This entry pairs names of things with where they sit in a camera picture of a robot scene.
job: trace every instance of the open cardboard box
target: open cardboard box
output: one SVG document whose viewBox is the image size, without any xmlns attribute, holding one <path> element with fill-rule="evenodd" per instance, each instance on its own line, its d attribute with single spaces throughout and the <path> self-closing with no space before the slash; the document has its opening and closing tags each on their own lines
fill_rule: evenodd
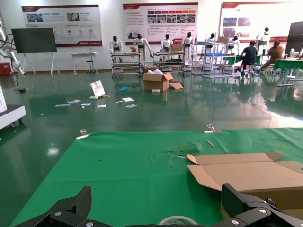
<svg viewBox="0 0 303 227">
<path fill-rule="evenodd" d="M 237 191 L 270 197 L 277 207 L 295 218 L 303 219 L 303 164 L 296 161 L 279 161 L 277 152 L 259 154 L 187 156 L 195 165 L 190 172 L 202 186 L 220 191 L 229 183 Z M 228 218 L 221 209 L 223 218 Z"/>
</svg>

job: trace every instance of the red sign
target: red sign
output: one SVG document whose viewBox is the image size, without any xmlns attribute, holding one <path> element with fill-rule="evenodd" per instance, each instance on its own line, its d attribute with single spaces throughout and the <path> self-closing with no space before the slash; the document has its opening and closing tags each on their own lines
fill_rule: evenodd
<svg viewBox="0 0 303 227">
<path fill-rule="evenodd" d="M 102 41 L 80 41 L 76 44 L 57 44 L 57 47 L 71 47 L 71 46 L 102 46 Z"/>
</svg>

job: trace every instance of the photo on poster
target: photo on poster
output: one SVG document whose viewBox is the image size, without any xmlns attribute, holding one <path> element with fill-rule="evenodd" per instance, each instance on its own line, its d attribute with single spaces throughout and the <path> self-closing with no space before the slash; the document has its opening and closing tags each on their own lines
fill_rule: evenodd
<svg viewBox="0 0 303 227">
<path fill-rule="evenodd" d="M 234 37 L 236 35 L 236 29 L 235 28 L 223 28 L 223 37 Z"/>
<path fill-rule="evenodd" d="M 80 21 L 79 13 L 67 13 L 67 21 Z"/>
<path fill-rule="evenodd" d="M 223 19 L 223 27 L 235 27 L 237 26 L 237 18 L 227 18 Z"/>
<path fill-rule="evenodd" d="M 187 14 L 186 15 L 186 23 L 195 23 L 195 22 L 196 22 L 195 14 Z"/>
<path fill-rule="evenodd" d="M 249 32 L 238 32 L 237 33 L 238 38 L 248 38 L 250 36 Z"/>
<path fill-rule="evenodd" d="M 158 23 L 166 23 L 166 15 L 158 15 L 157 21 Z"/>
<path fill-rule="evenodd" d="M 177 23 L 185 23 L 186 22 L 186 15 L 185 14 L 178 14 L 177 15 Z"/>
<path fill-rule="evenodd" d="M 147 23 L 148 24 L 156 24 L 157 16 L 156 15 L 147 15 Z"/>
<path fill-rule="evenodd" d="M 238 19 L 238 27 L 249 27 L 249 26 L 250 26 L 250 18 Z"/>
<path fill-rule="evenodd" d="M 42 13 L 40 13 L 40 14 L 37 14 L 37 13 L 27 14 L 27 21 L 29 23 L 32 23 L 32 22 L 44 22 L 43 21 Z"/>
<path fill-rule="evenodd" d="M 177 16 L 176 15 L 167 15 L 167 23 L 176 23 Z"/>
</svg>

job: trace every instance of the green mat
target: green mat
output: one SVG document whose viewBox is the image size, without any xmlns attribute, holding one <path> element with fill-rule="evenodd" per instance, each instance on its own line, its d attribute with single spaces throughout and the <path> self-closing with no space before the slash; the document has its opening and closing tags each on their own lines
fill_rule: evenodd
<svg viewBox="0 0 303 227">
<path fill-rule="evenodd" d="M 303 61 L 281 59 L 278 60 L 273 66 L 274 70 L 293 69 L 293 68 L 303 68 Z"/>
<path fill-rule="evenodd" d="M 303 162 L 302 148 L 302 128 L 96 133 L 69 147 L 12 225 L 90 185 L 90 219 L 121 227 L 181 215 L 209 226 L 222 220 L 220 193 L 200 186 L 182 156 L 278 151 Z"/>
</svg>

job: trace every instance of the green floor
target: green floor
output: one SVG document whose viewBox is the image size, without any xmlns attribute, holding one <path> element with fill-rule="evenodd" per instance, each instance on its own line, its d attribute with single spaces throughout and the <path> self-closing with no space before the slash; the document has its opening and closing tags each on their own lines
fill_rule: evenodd
<svg viewBox="0 0 303 227">
<path fill-rule="evenodd" d="M 110 98 L 89 100 L 89 83 L 99 79 Z M 175 80 L 184 84 L 183 90 L 152 94 L 135 76 L 113 81 L 109 73 L 28 75 L 29 90 L 20 95 L 12 79 L 0 79 L 6 102 L 24 104 L 27 111 L 24 125 L 0 131 L 0 223 L 7 226 L 13 220 L 83 128 L 105 132 L 206 130 L 207 124 L 216 129 L 303 127 L 301 82 L 276 88 L 279 78 L 269 76 L 243 82 L 190 75 Z M 129 90 L 122 92 L 121 87 Z M 116 104 L 124 97 L 138 106 Z M 55 107 L 74 99 L 92 105 Z"/>
</svg>

